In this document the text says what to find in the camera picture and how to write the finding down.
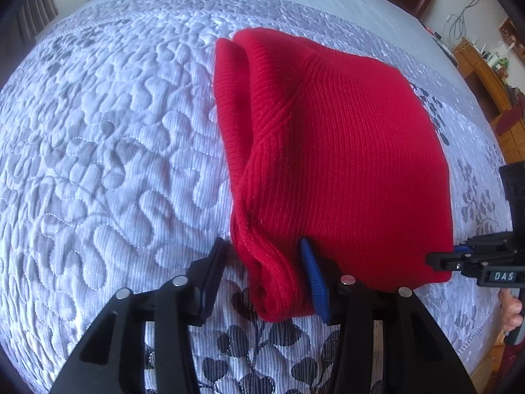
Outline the red-sleeved right forearm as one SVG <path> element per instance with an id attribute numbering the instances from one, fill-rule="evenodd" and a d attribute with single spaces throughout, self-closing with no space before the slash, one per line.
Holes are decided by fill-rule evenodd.
<path id="1" fill-rule="evenodd" d="M 516 345 L 505 344 L 504 353 L 502 356 L 501 364 L 497 372 L 497 381 L 500 383 L 505 379 L 505 376 L 509 373 L 517 360 L 517 357 L 524 349 L 525 340 Z"/>

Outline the person's right hand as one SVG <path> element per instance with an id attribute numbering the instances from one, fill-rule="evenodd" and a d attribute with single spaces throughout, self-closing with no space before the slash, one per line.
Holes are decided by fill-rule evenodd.
<path id="1" fill-rule="evenodd" d="M 512 295 L 509 288 L 502 288 L 498 293 L 498 298 L 502 329 L 505 333 L 509 333 L 523 323 L 523 316 L 520 315 L 522 302 Z"/>

